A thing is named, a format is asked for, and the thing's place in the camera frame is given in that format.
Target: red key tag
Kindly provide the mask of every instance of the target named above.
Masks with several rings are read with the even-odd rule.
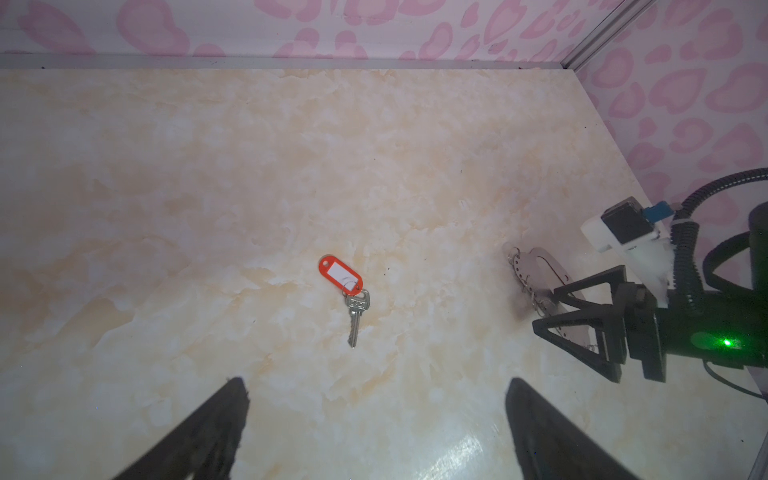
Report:
[[[355,296],[362,290],[362,277],[333,255],[321,258],[317,268],[347,295]]]

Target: patterned backdrop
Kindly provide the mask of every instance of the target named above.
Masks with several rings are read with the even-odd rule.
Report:
[[[621,0],[0,0],[0,51],[559,61]]]
[[[653,202],[768,167],[766,0],[659,0],[578,76]],[[699,260],[764,201],[761,183],[706,201]],[[718,272],[749,286],[748,265],[745,252]]]

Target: key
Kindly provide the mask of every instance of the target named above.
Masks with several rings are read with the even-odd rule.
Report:
[[[349,332],[349,339],[347,340],[347,343],[352,348],[355,348],[357,345],[357,331],[360,329],[360,316],[371,306],[368,290],[362,289],[360,290],[360,293],[362,294],[362,298],[359,296],[344,295],[344,301],[349,307],[349,316],[352,317],[352,330]]]

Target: cable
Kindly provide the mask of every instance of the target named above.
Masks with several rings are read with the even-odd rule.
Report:
[[[758,399],[765,399],[765,397],[763,397],[763,396],[762,396],[762,395],[760,395],[759,393],[751,392],[750,390],[747,390],[747,389],[745,389],[745,388],[743,388],[743,387],[740,387],[740,386],[738,386],[738,385],[737,385],[737,384],[735,384],[735,383],[731,383],[731,382],[729,382],[728,380],[725,380],[723,377],[721,377],[721,376],[717,375],[717,374],[714,372],[714,370],[712,370],[712,368],[711,368],[709,365],[707,365],[707,361],[706,361],[706,360],[702,360],[702,362],[703,362],[703,364],[704,364],[704,369],[707,371],[707,373],[709,373],[709,374],[710,374],[710,376],[711,376],[713,379],[717,380],[718,382],[720,382],[720,383],[723,383],[724,385],[728,385],[728,386],[729,386],[730,388],[732,388],[732,389],[736,389],[736,390],[738,390],[739,392],[742,392],[742,393],[746,393],[747,395],[751,395],[751,396],[753,396],[753,397],[756,397],[756,398],[758,398]]]
[[[672,220],[672,244],[674,254],[674,286],[683,298],[685,311],[690,316],[703,315],[702,299],[704,287],[701,276],[694,263],[694,249],[699,236],[699,224],[692,221],[690,216],[699,205],[714,194],[738,185],[744,185],[760,180],[768,180],[768,168],[755,168],[738,174],[728,175],[699,188],[683,201],[682,208],[675,213]]]

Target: metal frame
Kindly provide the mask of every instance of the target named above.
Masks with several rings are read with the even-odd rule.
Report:
[[[616,35],[645,12],[656,0],[624,0],[591,31],[562,62],[563,68],[578,71],[598,54]]]
[[[354,58],[158,57],[152,55],[0,54],[0,69],[10,68],[298,68],[355,70],[561,70],[555,61],[356,60]]]

